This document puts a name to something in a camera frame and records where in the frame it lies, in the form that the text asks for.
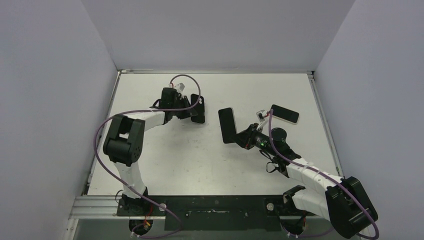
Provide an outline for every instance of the smartphone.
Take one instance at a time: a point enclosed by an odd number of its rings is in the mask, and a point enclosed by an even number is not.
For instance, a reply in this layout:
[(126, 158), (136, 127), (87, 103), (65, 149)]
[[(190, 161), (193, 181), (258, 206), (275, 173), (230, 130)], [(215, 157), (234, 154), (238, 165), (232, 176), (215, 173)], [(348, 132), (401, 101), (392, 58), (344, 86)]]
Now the smartphone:
[(222, 141), (225, 144), (235, 143), (234, 137), (237, 134), (236, 121), (232, 107), (218, 110), (219, 124), (221, 125)]
[[(198, 100), (199, 95), (193, 93), (190, 96), (190, 98), (191, 98), (190, 99), (191, 104), (194, 104)], [(205, 98), (203, 96), (200, 96), (200, 100), (198, 104), (194, 106), (193, 109), (197, 112), (197, 116), (192, 116), (191, 121), (193, 123), (204, 124), (206, 117), (205, 117)]]
[(278, 106), (273, 104), (271, 106), (271, 109), (273, 110), (272, 115), (274, 117), (277, 117), (279, 119), (282, 119), (286, 122), (297, 124), (299, 121), (299, 113), (292, 111), (290, 109), (284, 108), (282, 106)]

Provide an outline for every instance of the white table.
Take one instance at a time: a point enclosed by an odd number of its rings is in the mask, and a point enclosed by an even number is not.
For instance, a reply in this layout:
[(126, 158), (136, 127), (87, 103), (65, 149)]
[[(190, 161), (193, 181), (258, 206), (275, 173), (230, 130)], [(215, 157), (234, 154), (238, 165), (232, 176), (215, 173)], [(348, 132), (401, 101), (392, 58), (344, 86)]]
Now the white table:
[[(175, 75), (122, 74), (110, 114), (147, 109)], [(174, 117), (145, 133), (139, 166), (150, 195), (279, 195), (299, 184), (278, 172), (267, 173), (268, 160), (257, 148), (245, 150), (235, 143), (223, 143), (218, 110), (227, 107), (234, 110), (238, 131), (258, 122), (256, 112), (269, 110), (272, 104), (299, 112), (298, 124), (274, 118), (272, 126), (287, 131), (287, 143), (297, 154), (330, 174), (338, 174), (307, 74), (189, 75), (199, 82), (205, 98), (206, 123)], [(184, 83), (189, 99), (192, 93), (197, 94), (189, 78), (180, 77), (174, 83)], [(102, 149), (103, 144), (100, 157), (118, 174)], [(95, 165), (88, 195), (114, 196), (122, 188), (100, 164)]]

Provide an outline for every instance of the bolt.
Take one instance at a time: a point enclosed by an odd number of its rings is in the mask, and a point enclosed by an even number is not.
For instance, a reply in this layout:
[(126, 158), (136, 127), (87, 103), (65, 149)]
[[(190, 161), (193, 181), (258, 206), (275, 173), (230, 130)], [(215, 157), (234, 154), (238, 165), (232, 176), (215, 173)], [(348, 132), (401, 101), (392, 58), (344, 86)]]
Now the bolt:
[[(161, 203), (160, 205), (164, 208), (167, 208), (167, 205), (165, 203)], [(165, 209), (159, 207), (159, 211), (163, 212), (163, 211), (165, 211)]]
[(268, 209), (269, 211), (273, 211), (273, 210), (274, 210), (274, 204), (272, 204), (271, 202), (270, 202), (270, 203), (268, 203), (268, 204), (266, 205), (266, 209)]

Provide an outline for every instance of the gray wall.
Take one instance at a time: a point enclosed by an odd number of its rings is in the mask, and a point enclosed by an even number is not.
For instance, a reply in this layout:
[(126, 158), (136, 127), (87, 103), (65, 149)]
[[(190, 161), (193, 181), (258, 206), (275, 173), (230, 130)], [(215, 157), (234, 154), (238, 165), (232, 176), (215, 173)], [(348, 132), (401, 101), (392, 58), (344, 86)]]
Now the gray wall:
[(342, 169), (381, 239), (424, 239), (424, 1), (356, 0), (315, 74)]
[(118, 69), (314, 70), (354, 0), (82, 0)]
[(79, 0), (2, 0), (0, 38), (0, 239), (59, 239), (117, 71)]

